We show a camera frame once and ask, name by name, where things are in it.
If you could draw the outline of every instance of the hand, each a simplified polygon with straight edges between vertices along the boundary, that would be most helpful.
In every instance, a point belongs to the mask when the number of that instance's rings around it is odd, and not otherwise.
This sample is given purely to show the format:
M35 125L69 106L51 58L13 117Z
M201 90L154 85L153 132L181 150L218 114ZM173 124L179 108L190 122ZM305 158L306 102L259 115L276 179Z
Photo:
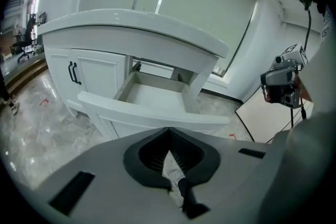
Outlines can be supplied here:
M311 102L311 98L309 96L309 93L307 92L305 86L303 85L302 81L299 78L299 73L295 73L295 78L294 78L294 83L293 86L295 89L299 89L300 90L300 97ZM270 102L271 98L269 97L269 88L266 87L266 102Z

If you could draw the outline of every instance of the sink countertop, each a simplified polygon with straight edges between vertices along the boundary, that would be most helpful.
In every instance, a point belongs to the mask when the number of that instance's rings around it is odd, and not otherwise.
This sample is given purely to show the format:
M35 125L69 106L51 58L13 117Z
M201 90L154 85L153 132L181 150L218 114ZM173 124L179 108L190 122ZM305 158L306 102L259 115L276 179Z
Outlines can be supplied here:
M69 14L39 26L37 32L45 34L92 25L128 27L170 36L223 58L229 50L222 40L189 24L160 14L130 9L94 9Z

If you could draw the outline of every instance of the shoe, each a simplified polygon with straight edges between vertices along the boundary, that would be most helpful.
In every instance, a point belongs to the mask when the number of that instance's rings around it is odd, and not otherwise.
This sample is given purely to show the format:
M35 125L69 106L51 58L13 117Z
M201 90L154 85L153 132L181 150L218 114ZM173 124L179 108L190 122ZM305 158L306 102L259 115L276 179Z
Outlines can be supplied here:
M14 103L14 106L11 107L11 110L12 110L12 114L16 115L17 112L19 111L20 103L19 102L13 102L13 103Z
M9 98L7 101L0 98L0 101L1 101L2 104L7 105L7 104L10 104L11 102L15 102L16 101L16 96L12 95L12 98Z
M183 175L183 173L182 173L180 170L172 171L172 172L169 174L169 179L170 179L172 182L174 182L174 184L175 184L176 186L178 186L179 181L180 181L182 178L185 178L185 176Z

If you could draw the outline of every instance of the black slot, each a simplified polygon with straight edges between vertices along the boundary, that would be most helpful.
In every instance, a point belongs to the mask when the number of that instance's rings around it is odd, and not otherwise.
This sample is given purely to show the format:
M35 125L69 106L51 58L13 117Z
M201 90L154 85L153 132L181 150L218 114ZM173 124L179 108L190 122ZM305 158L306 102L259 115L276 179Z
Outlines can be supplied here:
M68 215L88 188L95 175L79 172L49 204L57 211Z
M248 156L256 157L256 158L259 158L259 159L262 159L264 157L264 155L266 154L265 152L249 150L248 148L242 148L238 152L242 153L242 154L245 154L245 155L248 155Z

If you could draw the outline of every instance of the black cabinet handle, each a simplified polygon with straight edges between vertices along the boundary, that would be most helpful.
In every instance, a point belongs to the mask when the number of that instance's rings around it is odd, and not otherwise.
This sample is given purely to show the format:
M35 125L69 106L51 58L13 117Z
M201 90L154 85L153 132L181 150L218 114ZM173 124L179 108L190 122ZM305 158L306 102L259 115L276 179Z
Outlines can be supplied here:
M74 62L73 63L73 67L72 67L72 73L74 75L74 78L75 78L75 83L79 84L79 85L82 85L82 83L80 81L77 80L77 77L76 77L76 73L75 73L75 67L77 66L77 64Z
M75 82L75 80L73 79L72 74L71 74L71 70L70 70L71 66L72 66L72 62L70 61L70 64L68 66L68 70L69 70L69 74L70 74L70 78L71 78L72 82Z

